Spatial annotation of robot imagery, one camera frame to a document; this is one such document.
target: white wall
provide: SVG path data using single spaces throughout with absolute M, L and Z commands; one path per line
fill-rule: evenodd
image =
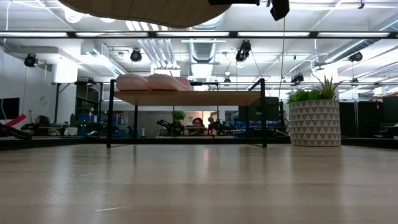
M 45 115 L 53 121 L 56 87 L 51 81 L 51 72 L 45 77 L 44 69 L 27 68 L 22 60 L 0 49 L 0 98 L 20 98 L 19 113 L 28 117 L 15 128 L 30 122 L 29 110 L 33 118 Z

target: red object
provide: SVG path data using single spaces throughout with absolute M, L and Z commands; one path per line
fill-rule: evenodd
M 13 119 L 12 121 L 6 123 L 7 126 L 9 127 L 13 127 L 14 125 L 20 123 L 21 121 L 25 120 L 26 116 L 24 114 L 19 115 L 19 117 L 17 117 L 16 119 Z

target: person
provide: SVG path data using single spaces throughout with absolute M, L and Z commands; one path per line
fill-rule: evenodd
M 195 118 L 192 121 L 193 127 L 192 129 L 188 129 L 184 131 L 185 136 L 194 135 L 194 134 L 202 134 L 209 135 L 209 132 L 206 130 L 205 125 L 203 124 L 203 120 L 201 118 Z
M 41 125 L 50 125 L 50 119 L 47 116 L 44 115 L 39 115 L 35 121 L 34 124 L 41 124 Z

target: ventilation duct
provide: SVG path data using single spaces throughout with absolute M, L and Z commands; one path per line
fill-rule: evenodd
M 378 31 L 398 31 L 398 18 L 397 15 L 390 17 L 388 20 L 384 21 L 383 23 L 379 24 L 375 30 Z M 340 47 L 339 49 L 331 52 L 325 56 L 325 63 L 335 63 L 339 60 L 347 58 L 356 52 L 359 52 L 366 47 L 369 47 L 372 44 L 379 42 L 378 39 L 372 40 L 352 40 L 345 44 L 344 46 Z
M 397 31 L 398 30 L 398 14 L 394 15 L 390 18 L 388 18 L 386 21 L 382 22 L 379 24 L 374 30 L 379 30 L 379 31 Z M 380 40 L 373 39 L 373 40 L 352 40 L 345 44 L 344 46 L 338 48 L 337 50 L 328 53 L 324 57 L 320 57 L 319 61 L 322 62 L 324 61 L 325 63 L 335 63 L 338 62 L 339 60 L 343 60 L 356 52 L 359 52 L 360 50 L 369 47 L 372 44 L 375 44 L 376 42 L 379 42 Z M 305 71 L 305 69 L 312 68 L 313 67 L 313 62 L 317 59 L 316 55 L 311 55 L 305 59 L 305 61 L 299 63 L 297 66 L 292 68 L 290 72 L 293 72 L 294 70 L 298 71 Z
M 131 31 L 168 30 L 165 26 L 148 24 L 146 22 L 126 21 L 126 25 Z M 139 39 L 138 43 L 156 69 L 179 68 L 174 57 L 170 39 Z
M 224 14 L 211 19 L 205 23 L 192 27 L 191 30 L 200 31 L 216 31 L 220 30 L 223 26 Z M 211 62 L 216 54 L 217 44 L 216 43 L 191 43 L 190 51 L 192 55 L 192 61 L 199 63 L 198 65 L 192 65 L 191 71 L 194 76 L 210 77 L 213 70 L 213 65 L 206 65 L 203 63 Z

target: security camera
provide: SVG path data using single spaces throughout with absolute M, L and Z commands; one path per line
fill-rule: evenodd
M 141 59 L 142 59 L 142 55 L 141 55 L 141 53 L 140 53 L 140 49 L 133 49 L 133 50 L 132 50 L 132 53 L 131 53 L 131 55 L 130 55 L 130 59 L 131 59 L 133 62 L 140 62 Z
M 37 67 L 37 65 L 39 64 L 39 60 L 37 60 L 36 54 L 33 54 L 33 53 L 27 54 L 24 64 L 26 67 L 29 67 L 29 68 Z

